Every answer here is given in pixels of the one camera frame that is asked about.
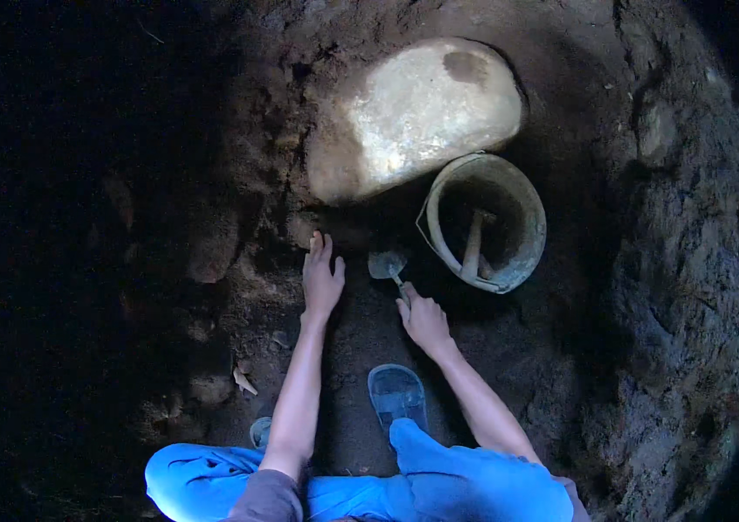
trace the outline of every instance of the trowel handle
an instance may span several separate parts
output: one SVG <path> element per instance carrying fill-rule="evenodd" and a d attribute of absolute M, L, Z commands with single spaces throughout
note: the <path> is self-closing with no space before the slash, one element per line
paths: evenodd
<path fill-rule="evenodd" d="M 393 276 L 393 281 L 395 281 L 395 284 L 398 285 L 398 293 L 401 294 L 401 300 L 405 302 L 407 308 L 410 308 L 410 296 L 408 296 L 405 292 L 404 282 L 401 281 L 401 278 L 398 277 L 398 275 Z"/>
<path fill-rule="evenodd" d="M 465 257 L 462 259 L 462 271 L 459 276 L 463 281 L 472 281 L 476 279 L 479 271 L 479 246 L 482 244 L 482 219 L 483 215 L 479 212 L 474 213 L 474 219 L 471 221 L 471 229 L 468 234 L 468 245 L 465 246 Z"/>

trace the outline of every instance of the left hand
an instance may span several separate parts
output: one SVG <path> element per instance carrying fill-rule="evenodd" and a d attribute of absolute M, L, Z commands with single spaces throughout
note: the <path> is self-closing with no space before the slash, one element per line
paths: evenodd
<path fill-rule="evenodd" d="M 310 320 L 325 321 L 343 291 L 346 282 L 346 263 L 343 257 L 334 261 L 334 274 L 329 268 L 332 260 L 332 236 L 323 237 L 320 231 L 314 231 L 311 240 L 311 252 L 306 254 L 302 265 L 302 289 L 306 296 L 306 313 Z"/>

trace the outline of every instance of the blue pants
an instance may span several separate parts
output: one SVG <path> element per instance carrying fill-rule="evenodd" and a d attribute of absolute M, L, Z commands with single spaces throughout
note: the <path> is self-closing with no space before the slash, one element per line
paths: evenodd
<path fill-rule="evenodd" d="M 311 478 L 308 519 L 572 520 L 569 495 L 542 465 L 488 449 L 446 448 L 405 418 L 393 423 L 389 439 L 401 475 Z M 146 465 L 146 494 L 176 522 L 218 522 L 261 459 L 253 449 L 172 444 Z"/>

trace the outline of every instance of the hammer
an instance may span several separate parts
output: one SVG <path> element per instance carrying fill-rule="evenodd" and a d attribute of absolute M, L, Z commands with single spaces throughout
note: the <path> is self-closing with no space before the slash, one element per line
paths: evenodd
<path fill-rule="evenodd" d="M 468 245 L 465 247 L 465 258 L 462 260 L 462 271 L 459 276 L 464 281 L 476 279 L 479 271 L 479 246 L 482 245 L 482 225 L 494 223 L 496 216 L 482 209 L 474 210 L 474 220 L 468 234 Z"/>

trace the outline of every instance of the person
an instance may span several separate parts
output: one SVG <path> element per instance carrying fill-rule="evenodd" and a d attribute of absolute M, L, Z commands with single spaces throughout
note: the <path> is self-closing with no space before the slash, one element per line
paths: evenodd
<path fill-rule="evenodd" d="M 451 338 L 433 299 L 405 285 L 397 300 L 407 334 L 438 365 L 479 448 L 446 448 L 427 434 L 425 392 L 398 365 L 370 372 L 371 402 L 398 456 L 388 478 L 303 475 L 314 448 L 326 324 L 343 290 L 343 258 L 316 231 L 302 268 L 306 309 L 288 374 L 268 423 L 251 431 L 260 449 L 172 444 L 146 465 L 146 491 L 176 522 L 329 520 L 589 520 L 566 478 L 552 477 L 525 432 Z"/>

